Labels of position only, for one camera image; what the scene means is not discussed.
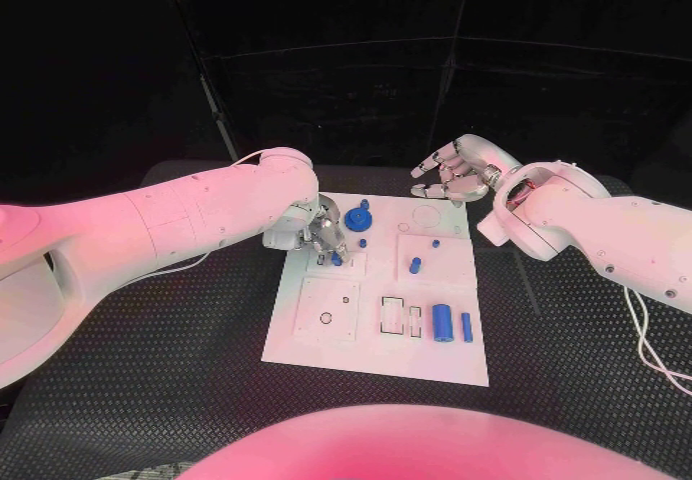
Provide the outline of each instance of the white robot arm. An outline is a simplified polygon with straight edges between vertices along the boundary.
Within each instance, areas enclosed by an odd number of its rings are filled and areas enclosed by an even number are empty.
[[[296,150],[275,148],[257,165],[125,193],[0,205],[0,387],[43,363],[102,298],[154,270],[262,232],[270,248],[311,244],[347,257],[311,166]]]
[[[422,161],[440,184],[410,193],[452,202],[495,191],[478,230],[494,245],[511,240],[537,260],[573,245],[605,278],[692,313],[692,212],[645,198],[611,197],[595,178],[560,161],[521,166],[491,142],[462,135]]]

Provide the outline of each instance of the robotic hand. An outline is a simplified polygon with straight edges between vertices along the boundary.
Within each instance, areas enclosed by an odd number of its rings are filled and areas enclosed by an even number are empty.
[[[537,260],[573,245],[605,278],[692,313],[692,212],[641,197],[611,197],[573,164],[521,166],[491,142],[462,135],[413,168],[439,169],[440,184],[410,193],[458,206],[495,191],[478,231],[500,246],[511,240]]]
[[[347,251],[309,159],[265,150],[151,187],[47,207],[0,205],[0,387],[47,359],[102,298],[154,270],[263,232],[282,250]]]

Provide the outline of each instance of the white board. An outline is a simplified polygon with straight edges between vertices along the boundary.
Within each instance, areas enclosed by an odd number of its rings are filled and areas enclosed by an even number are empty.
[[[341,266],[312,249],[286,253],[262,361],[487,386],[464,206],[420,198],[324,195],[341,215],[367,199],[371,227],[357,233],[341,222],[351,253]],[[420,258],[414,275],[407,268],[413,257]],[[432,336],[435,304],[451,307],[453,341],[445,343]],[[462,337],[462,312],[471,316],[471,343]]]

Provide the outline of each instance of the white cable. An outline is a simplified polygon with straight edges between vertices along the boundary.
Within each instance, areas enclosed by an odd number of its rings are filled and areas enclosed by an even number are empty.
[[[187,270],[188,268],[195,267],[205,260],[205,257],[208,256],[208,253],[210,252],[205,252],[201,255],[201,258],[194,263],[190,263],[188,265],[184,265],[184,267],[177,267],[177,268],[171,268],[169,270],[161,270],[158,272],[146,273],[141,277],[136,277],[135,279],[129,280],[125,284],[122,284],[122,286],[119,288],[125,287],[126,285],[130,285],[133,282],[138,282],[139,280],[143,280],[148,277],[155,277],[156,275],[165,275],[167,273],[172,273],[172,272],[181,272],[182,270]]]
[[[677,383],[677,380],[674,379],[674,377],[680,377],[683,378],[684,380],[692,380],[692,376],[690,375],[684,375],[683,373],[678,373],[678,372],[671,372],[665,366],[662,365],[662,362],[658,358],[658,355],[655,354],[655,351],[652,350],[652,347],[648,343],[648,341],[645,340],[645,331],[648,329],[648,309],[645,308],[645,304],[644,304],[644,300],[641,299],[641,295],[638,294],[638,292],[634,292],[634,296],[637,297],[637,300],[638,300],[638,304],[641,306],[641,311],[644,313],[644,320],[642,320],[642,323],[641,325],[638,324],[638,318],[637,318],[637,313],[634,312],[634,307],[631,305],[631,299],[629,299],[629,295],[628,295],[628,289],[626,287],[622,287],[622,292],[624,292],[624,300],[626,302],[626,307],[629,309],[629,314],[631,314],[631,320],[634,322],[634,328],[637,329],[637,333],[638,333],[638,342],[637,342],[637,352],[638,352],[638,357],[641,358],[641,362],[644,362],[644,364],[652,368],[654,370],[657,370],[658,372],[662,373],[662,375],[665,375],[667,377],[667,380],[670,381],[670,383],[673,384],[673,386],[680,389],[687,395],[692,395],[692,390],[687,390],[678,383]],[[644,352],[642,352],[642,346],[645,345],[645,349],[652,357],[652,360],[655,361],[655,365],[652,363],[648,362],[648,360],[645,359],[644,357]]]
[[[256,152],[252,152],[249,155],[244,155],[236,162],[233,162],[230,164],[231,167],[234,167],[234,165],[237,165],[239,163],[241,163],[247,158],[252,158],[257,153],[263,153],[266,151],[266,149],[263,150],[257,150]]]

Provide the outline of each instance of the black mesh surface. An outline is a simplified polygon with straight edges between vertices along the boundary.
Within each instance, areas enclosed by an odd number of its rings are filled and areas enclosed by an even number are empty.
[[[167,162],[146,183],[217,166]],[[403,170],[315,170],[324,191],[407,195]],[[489,199],[468,205],[471,226],[488,208]],[[488,388],[262,363],[283,253],[254,237],[100,302],[28,379],[0,437],[0,478],[92,479],[195,461],[289,417],[367,403],[491,412],[692,478],[692,399],[638,361],[621,288],[573,249],[543,263],[471,232]],[[651,343],[690,371],[692,317],[648,306]]]

